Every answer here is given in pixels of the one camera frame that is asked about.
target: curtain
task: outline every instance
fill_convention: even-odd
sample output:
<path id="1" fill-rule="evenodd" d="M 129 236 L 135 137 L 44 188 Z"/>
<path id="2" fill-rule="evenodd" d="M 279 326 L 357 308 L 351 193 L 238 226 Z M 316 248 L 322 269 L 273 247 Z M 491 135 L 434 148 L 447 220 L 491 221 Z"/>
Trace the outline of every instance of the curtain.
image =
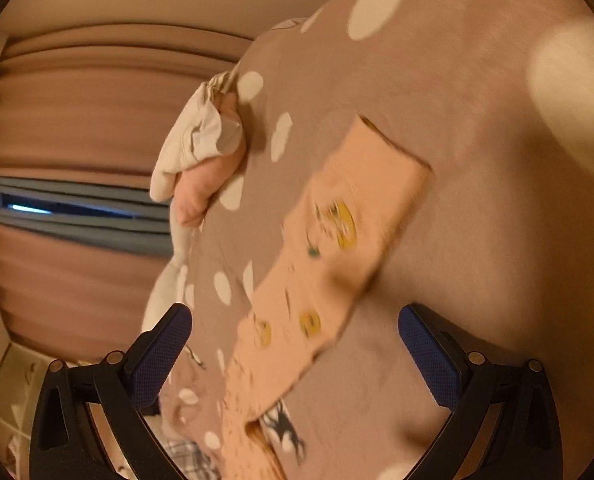
<path id="1" fill-rule="evenodd" d="M 101 25 L 11 45 L 0 61 L 0 176 L 147 189 L 186 101 L 249 44 L 183 27 Z"/>
<path id="2" fill-rule="evenodd" d="M 249 45 L 183 27 L 102 25 L 8 46 L 0 61 L 0 177 L 147 189 L 186 101 Z M 0 181 L 0 189 L 8 184 Z M 44 198 L 74 190 L 33 189 Z M 147 204 L 133 206 L 144 212 Z M 30 220 L 0 210 L 0 309 L 12 338 L 69 360 L 127 348 L 167 259 L 81 243 L 73 218 Z M 97 227 L 128 228 L 107 220 Z M 65 239 L 64 226 L 77 235 Z M 156 227 L 137 229 L 152 234 Z"/>
<path id="3" fill-rule="evenodd" d="M 97 361 L 138 335 L 164 263 L 0 225 L 0 311 L 12 339 Z"/>
<path id="4" fill-rule="evenodd" d="M 128 253 L 173 253 L 168 206 L 141 189 L 0 176 L 0 224 Z"/>

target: pink fabric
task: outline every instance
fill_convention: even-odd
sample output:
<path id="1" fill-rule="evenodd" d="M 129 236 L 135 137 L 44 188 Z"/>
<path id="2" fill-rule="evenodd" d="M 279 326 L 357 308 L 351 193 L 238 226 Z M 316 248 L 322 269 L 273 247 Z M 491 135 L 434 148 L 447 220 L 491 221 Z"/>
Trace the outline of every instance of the pink fabric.
<path id="1" fill-rule="evenodd" d="M 226 371 L 222 455 L 229 480 L 283 478 L 254 429 L 257 420 L 337 340 L 428 175 L 427 166 L 357 118 L 306 185 Z"/>
<path id="2" fill-rule="evenodd" d="M 221 115 L 241 124 L 237 113 L 237 94 L 217 96 L 216 107 Z M 246 139 L 241 137 L 234 153 L 213 156 L 181 173 L 175 186 L 173 209 L 177 222 L 198 226 L 212 195 L 235 173 L 246 155 Z"/>

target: cartoon print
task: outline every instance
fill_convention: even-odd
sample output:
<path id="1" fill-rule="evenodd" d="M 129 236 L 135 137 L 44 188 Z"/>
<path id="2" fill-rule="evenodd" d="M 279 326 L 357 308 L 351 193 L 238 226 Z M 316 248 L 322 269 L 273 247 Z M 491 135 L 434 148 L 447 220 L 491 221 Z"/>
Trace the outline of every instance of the cartoon print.
<path id="1" fill-rule="evenodd" d="M 306 458 L 306 443 L 297 435 L 282 399 L 261 416 L 261 423 L 264 433 L 271 440 L 280 444 L 284 452 L 293 452 L 298 464 L 303 462 Z"/>
<path id="2" fill-rule="evenodd" d="M 202 368 L 202 370 L 206 370 L 206 364 L 199 358 L 199 356 L 195 352 L 193 352 L 192 348 L 190 348 L 188 344 L 184 345 L 184 351 L 186 351 L 191 360 L 196 362 L 196 364 L 199 365 L 199 367 Z"/>
<path id="3" fill-rule="evenodd" d="M 307 227 L 308 254 L 320 258 L 321 251 L 335 246 L 349 250 L 357 244 L 357 229 L 350 209 L 343 200 L 335 200 L 321 210 L 315 204 L 315 221 Z"/>
<path id="4" fill-rule="evenodd" d="M 321 332 L 321 319 L 316 310 L 306 310 L 299 314 L 299 326 L 307 338 L 315 337 Z"/>

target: yellow smiley face print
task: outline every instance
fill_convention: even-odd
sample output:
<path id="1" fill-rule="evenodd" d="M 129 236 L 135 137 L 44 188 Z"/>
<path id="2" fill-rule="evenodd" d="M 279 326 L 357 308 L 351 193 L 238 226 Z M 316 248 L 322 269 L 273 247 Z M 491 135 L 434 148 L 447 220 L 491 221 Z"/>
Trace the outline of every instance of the yellow smiley face print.
<path id="1" fill-rule="evenodd" d="M 319 258 L 322 251 L 331 250 L 335 245 L 341 250 L 349 250 L 357 244 L 357 228 L 350 209 L 343 200 L 335 200 L 326 208 L 315 206 L 315 221 L 307 229 L 308 254 Z"/>
<path id="2" fill-rule="evenodd" d="M 315 337 L 321 332 L 321 319 L 315 310 L 306 310 L 299 314 L 299 326 L 307 338 Z"/>
<path id="3" fill-rule="evenodd" d="M 260 348 L 268 348 L 273 339 L 273 330 L 270 323 L 266 320 L 257 320 L 255 329 L 257 330 L 257 342 Z"/>

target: polka dot fabric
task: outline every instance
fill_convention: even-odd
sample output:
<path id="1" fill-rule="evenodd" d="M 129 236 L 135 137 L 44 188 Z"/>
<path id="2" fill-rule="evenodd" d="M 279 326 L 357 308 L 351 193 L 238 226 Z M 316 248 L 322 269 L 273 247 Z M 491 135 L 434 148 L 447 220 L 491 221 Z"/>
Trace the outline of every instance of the polka dot fabric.
<path id="1" fill-rule="evenodd" d="M 594 456 L 594 17 L 583 0 L 330 0 L 262 34 L 237 90 L 248 158 L 214 197 L 180 288 L 188 301 L 193 285 L 200 362 L 184 353 L 165 384 L 175 431 L 223 466 L 218 350 L 227 367 L 283 218 L 360 114 L 435 181 L 341 339 L 285 395 L 305 443 L 298 460 L 273 440 L 285 478 L 403 478 L 423 455 L 447 410 L 397 335 L 411 301 L 494 342 L 484 353 L 544 362 L 564 469 L 578 478 Z M 199 402 L 184 403 L 183 388 Z"/>

